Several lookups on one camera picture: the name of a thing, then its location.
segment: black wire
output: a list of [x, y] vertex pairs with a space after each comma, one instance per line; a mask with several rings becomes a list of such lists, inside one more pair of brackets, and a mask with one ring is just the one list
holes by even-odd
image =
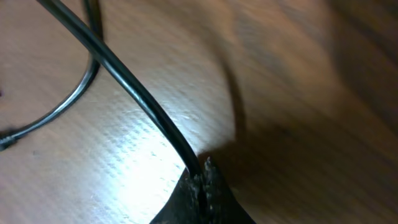
[[170, 141], [184, 161], [191, 176], [200, 175], [199, 161], [187, 140], [166, 112], [156, 102], [129, 69], [115, 56], [109, 47], [59, 0], [38, 0], [56, 17], [97, 59], [116, 81], [135, 99], [164, 136]]
[[[84, 0], [83, 7], [85, 8], [86, 17], [89, 20], [90, 28], [95, 32], [99, 38], [103, 38], [103, 28], [101, 21], [101, 11], [100, 4], [98, 0]], [[91, 55], [88, 61], [87, 69], [80, 80], [80, 83], [75, 87], [75, 89], [52, 111], [45, 114], [43, 117], [37, 119], [36, 121], [23, 126], [18, 129], [9, 131], [3, 134], [0, 138], [0, 151], [4, 150], [11, 144], [14, 144], [18, 139], [23, 138], [30, 132], [46, 125], [47, 123], [58, 118], [63, 112], [65, 112], [71, 105], [73, 105], [80, 97], [85, 93], [88, 87], [93, 83], [98, 70], [100, 69], [100, 63], [96, 61]]]

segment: wire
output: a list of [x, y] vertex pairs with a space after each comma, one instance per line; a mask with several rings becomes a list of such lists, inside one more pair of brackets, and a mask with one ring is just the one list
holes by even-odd
[[[103, 26], [101, 21], [101, 10], [98, 0], [84, 0], [83, 7], [85, 8], [86, 17], [90, 23], [90, 28], [96, 33], [98, 38], [103, 38]], [[5, 150], [10, 145], [16, 143], [17, 140], [23, 138], [30, 132], [46, 125], [47, 123], [58, 118], [64, 113], [69, 107], [71, 107], [80, 97], [85, 93], [88, 87], [93, 83], [98, 70], [100, 69], [100, 63], [96, 61], [91, 55], [88, 61], [87, 69], [83, 74], [83, 78], [75, 89], [53, 110], [45, 114], [43, 117], [36, 121], [23, 126], [18, 129], [10, 130], [7, 133], [3, 133], [0, 137], [0, 151]]]
[[59, 0], [37, 0], [56, 17], [97, 59], [116, 81], [132, 96], [138, 105], [170, 141], [184, 161], [190, 175], [201, 174], [199, 161], [187, 140], [154, 97], [117, 58], [109, 47], [98, 38], [69, 8]]

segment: cable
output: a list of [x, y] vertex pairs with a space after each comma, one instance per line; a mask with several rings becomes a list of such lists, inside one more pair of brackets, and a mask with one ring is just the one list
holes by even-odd
[[[85, 8], [86, 17], [90, 23], [90, 28], [98, 35], [98, 38], [103, 38], [103, 28], [101, 21], [100, 4], [98, 0], [84, 0], [83, 7]], [[17, 140], [23, 138], [30, 132], [46, 125], [47, 123], [58, 118], [64, 113], [69, 107], [71, 107], [80, 97], [85, 93], [88, 87], [93, 83], [98, 70], [100, 69], [100, 63], [96, 61], [91, 55], [88, 61], [87, 69], [80, 80], [80, 83], [75, 89], [53, 110], [45, 114], [43, 117], [36, 121], [23, 126], [18, 129], [10, 130], [0, 135], [0, 151], [5, 150], [7, 147], [13, 145]]]
[[199, 161], [187, 140], [166, 112], [109, 47], [59, 0], [37, 0], [56, 17], [97, 59], [170, 141], [184, 161], [190, 175], [201, 174]]

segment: black cable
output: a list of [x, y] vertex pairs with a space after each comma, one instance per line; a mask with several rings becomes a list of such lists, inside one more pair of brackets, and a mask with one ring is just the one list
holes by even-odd
[[[83, 6], [85, 8], [86, 17], [89, 20], [91, 30], [97, 34], [98, 38], [102, 39], [103, 28], [99, 1], [84, 0]], [[93, 80], [95, 79], [99, 69], [100, 63], [90, 55], [87, 69], [83, 75], [83, 78], [80, 80], [80, 83], [75, 87], [75, 89], [52, 111], [48, 112], [43, 117], [26, 126], [3, 133], [0, 136], [0, 151], [5, 150], [7, 147], [14, 144], [17, 140], [23, 138], [30, 132], [53, 121], [55, 118], [58, 118], [63, 112], [69, 109], [69, 107], [79, 100], [88, 87], [93, 83]]]
[[163, 108], [109, 47], [59, 0], [38, 0], [97, 59], [116, 81], [135, 99], [184, 161], [191, 176], [200, 175], [199, 161], [187, 140]]

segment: wood grain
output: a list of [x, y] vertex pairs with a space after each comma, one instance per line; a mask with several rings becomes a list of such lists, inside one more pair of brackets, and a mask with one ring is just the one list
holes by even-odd
[[[78, 0], [64, 1], [82, 16]], [[106, 43], [257, 223], [398, 220], [393, 0], [102, 1]], [[36, 2], [0, 1], [0, 127], [79, 81], [87, 52]], [[0, 154], [0, 223], [148, 223], [183, 163], [105, 71]]]

